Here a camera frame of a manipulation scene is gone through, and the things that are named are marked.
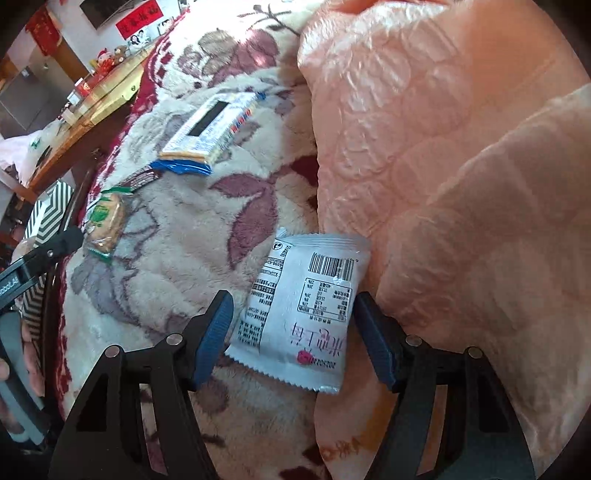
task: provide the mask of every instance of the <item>white plastic bag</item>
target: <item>white plastic bag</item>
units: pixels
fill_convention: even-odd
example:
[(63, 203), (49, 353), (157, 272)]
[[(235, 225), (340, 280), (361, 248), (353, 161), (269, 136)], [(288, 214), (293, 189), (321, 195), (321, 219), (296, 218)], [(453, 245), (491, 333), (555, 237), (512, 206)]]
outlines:
[(278, 235), (226, 354), (278, 380), (338, 393), (370, 247), (358, 235)]

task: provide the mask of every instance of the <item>metal screw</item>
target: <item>metal screw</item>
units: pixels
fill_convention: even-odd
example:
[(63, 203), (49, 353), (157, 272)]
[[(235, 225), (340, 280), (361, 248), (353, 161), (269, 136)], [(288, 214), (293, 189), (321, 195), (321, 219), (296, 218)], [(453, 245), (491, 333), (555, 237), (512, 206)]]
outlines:
[(106, 348), (105, 356), (107, 356), (108, 358), (113, 358), (117, 355), (119, 355), (119, 347), (117, 345), (111, 345)]
[(418, 335), (408, 335), (406, 340), (410, 346), (420, 346), (423, 342), (423, 339), (420, 338)]
[(166, 337), (166, 343), (169, 345), (178, 345), (182, 341), (183, 335), (181, 335), (180, 333), (173, 333), (172, 335), (168, 335)]
[(477, 346), (471, 346), (468, 349), (468, 355), (478, 360), (479, 358), (482, 358), (483, 353), (482, 350), (480, 350)]

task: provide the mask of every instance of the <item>nutrition facts table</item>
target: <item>nutrition facts table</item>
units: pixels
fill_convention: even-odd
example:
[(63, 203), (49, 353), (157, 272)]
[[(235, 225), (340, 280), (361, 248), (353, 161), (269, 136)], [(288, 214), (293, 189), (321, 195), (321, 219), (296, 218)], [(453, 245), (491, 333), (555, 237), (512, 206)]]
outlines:
[(306, 278), (297, 309), (309, 314), (310, 320), (346, 322), (351, 294), (351, 288)]

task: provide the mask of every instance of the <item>black screen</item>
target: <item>black screen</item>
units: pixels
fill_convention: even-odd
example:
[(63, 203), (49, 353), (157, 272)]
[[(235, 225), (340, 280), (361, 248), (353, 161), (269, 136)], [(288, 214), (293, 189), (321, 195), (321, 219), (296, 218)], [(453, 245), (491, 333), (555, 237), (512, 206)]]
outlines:
[(92, 23), (92, 26), (99, 28), (110, 19), (113, 14), (123, 5), (131, 0), (84, 0), (80, 8)]
[(190, 137), (198, 137), (201, 135), (203, 130), (205, 130), (228, 105), (230, 105), (228, 102), (216, 102), (211, 110), (203, 115), (203, 118), (195, 124), (187, 135)]

